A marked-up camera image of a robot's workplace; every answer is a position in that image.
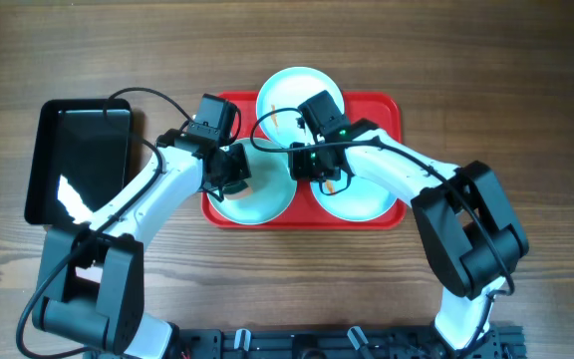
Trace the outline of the orange sponge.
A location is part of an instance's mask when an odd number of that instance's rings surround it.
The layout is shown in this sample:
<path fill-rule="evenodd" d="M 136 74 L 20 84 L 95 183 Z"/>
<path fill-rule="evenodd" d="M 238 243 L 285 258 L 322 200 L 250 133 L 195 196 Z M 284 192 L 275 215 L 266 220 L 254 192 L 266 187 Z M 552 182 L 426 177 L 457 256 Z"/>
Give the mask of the orange sponge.
<path fill-rule="evenodd" d="M 253 194 L 253 188 L 245 180 L 240 180 L 227 185 L 223 194 L 228 200 L 239 200 Z"/>

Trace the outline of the light blue plate back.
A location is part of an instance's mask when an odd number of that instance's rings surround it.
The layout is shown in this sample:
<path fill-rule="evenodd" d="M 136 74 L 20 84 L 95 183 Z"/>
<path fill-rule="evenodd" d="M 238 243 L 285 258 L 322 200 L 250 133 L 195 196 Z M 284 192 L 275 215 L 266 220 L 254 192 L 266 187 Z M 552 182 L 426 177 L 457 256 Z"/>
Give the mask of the light blue plate back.
<path fill-rule="evenodd" d="M 256 100 L 256 116 L 260 118 L 272 111 L 297 108 L 309 98 L 327 91 L 342 113 L 345 103 L 337 84 L 325 73 L 309 67 L 291 67 L 271 76 L 261 87 Z M 273 143 L 288 148 L 292 143 L 313 144 L 311 132 L 299 128 L 300 115 L 293 111 L 273 114 L 259 125 L 263 134 Z"/>

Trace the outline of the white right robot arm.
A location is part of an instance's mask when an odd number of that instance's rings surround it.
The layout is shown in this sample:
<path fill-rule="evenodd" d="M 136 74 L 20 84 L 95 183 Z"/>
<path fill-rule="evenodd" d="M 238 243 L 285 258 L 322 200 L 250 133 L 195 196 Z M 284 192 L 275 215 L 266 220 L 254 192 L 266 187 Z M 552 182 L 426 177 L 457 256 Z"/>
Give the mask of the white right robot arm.
<path fill-rule="evenodd" d="M 352 123 L 322 91 L 298 106 L 311 145 L 288 150 L 298 179 L 371 181 L 413 211 L 430 268 L 443 286 L 433 327 L 453 354 L 467 355 L 489 329 L 497 296 L 515 291 L 511 277 L 529 251 L 525 231 L 493 170 L 459 167 L 421 155 L 376 123 Z"/>

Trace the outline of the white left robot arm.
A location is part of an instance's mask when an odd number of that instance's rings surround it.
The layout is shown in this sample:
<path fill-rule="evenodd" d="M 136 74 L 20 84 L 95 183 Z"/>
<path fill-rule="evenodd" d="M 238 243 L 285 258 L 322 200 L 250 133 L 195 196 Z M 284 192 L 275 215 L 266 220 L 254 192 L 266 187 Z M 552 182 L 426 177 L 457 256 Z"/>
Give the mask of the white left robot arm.
<path fill-rule="evenodd" d="M 24 343 L 28 322 L 79 343 L 76 354 L 119 358 L 186 358 L 176 325 L 144 311 L 144 252 L 190 196 L 217 201 L 245 190 L 250 176 L 236 139 L 240 110 L 204 95 L 196 116 L 150 145 L 152 158 L 121 192 L 88 219 L 46 233 L 35 292 L 23 309 L 15 340 Z"/>

